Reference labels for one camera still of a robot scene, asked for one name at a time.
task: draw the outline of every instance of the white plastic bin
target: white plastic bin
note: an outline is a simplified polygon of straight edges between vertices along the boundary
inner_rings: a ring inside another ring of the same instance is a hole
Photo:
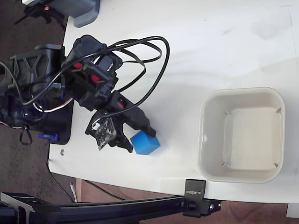
[[[221,90],[200,110],[198,167],[216,182],[265,183],[284,158],[285,104],[268,87]]]

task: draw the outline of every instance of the white tabletop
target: white tabletop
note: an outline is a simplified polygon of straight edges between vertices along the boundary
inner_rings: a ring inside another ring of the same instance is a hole
[[[22,0],[22,3],[25,4],[25,5],[29,5],[33,1],[34,0]]]
[[[298,11],[295,0],[102,0],[100,14],[92,24],[76,28],[70,18],[64,39],[66,54],[74,41],[86,34],[108,45],[152,35],[169,41],[166,72],[140,106],[157,131],[161,147],[147,156],[109,146],[99,151],[96,140],[85,135],[93,112],[75,103],[70,141],[65,146],[50,146],[51,171],[184,195],[186,178],[204,179],[197,167],[197,149],[199,109],[205,97],[219,89],[268,86],[285,101],[282,170],[265,184],[207,182],[205,197],[299,203]],[[132,50],[141,59],[156,55],[145,46]],[[149,64],[147,74],[124,95],[137,102],[151,87],[162,62]],[[137,64],[123,65],[117,72],[116,88],[141,70]],[[128,138],[136,133],[128,126],[124,130]]]

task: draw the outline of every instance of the blue cube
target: blue cube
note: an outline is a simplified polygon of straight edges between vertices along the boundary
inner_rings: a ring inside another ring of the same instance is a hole
[[[141,155],[148,155],[160,147],[157,137],[152,138],[143,131],[134,135],[131,141],[136,153]]]

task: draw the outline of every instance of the blue connector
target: blue connector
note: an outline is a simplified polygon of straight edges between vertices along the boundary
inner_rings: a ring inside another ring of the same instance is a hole
[[[51,141],[58,141],[58,134],[57,133],[53,133],[53,134],[37,134],[38,138],[41,139],[48,139]]]

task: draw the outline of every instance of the wooden floor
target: wooden floor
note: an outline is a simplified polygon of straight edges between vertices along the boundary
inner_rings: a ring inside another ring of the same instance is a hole
[[[148,191],[95,183],[112,194],[125,199],[165,196]],[[81,202],[114,202],[114,199],[83,180],[77,179],[77,195]],[[141,221],[144,224],[299,224],[299,219],[287,218],[287,204],[223,202],[222,209],[208,217],[192,218],[182,214]]]

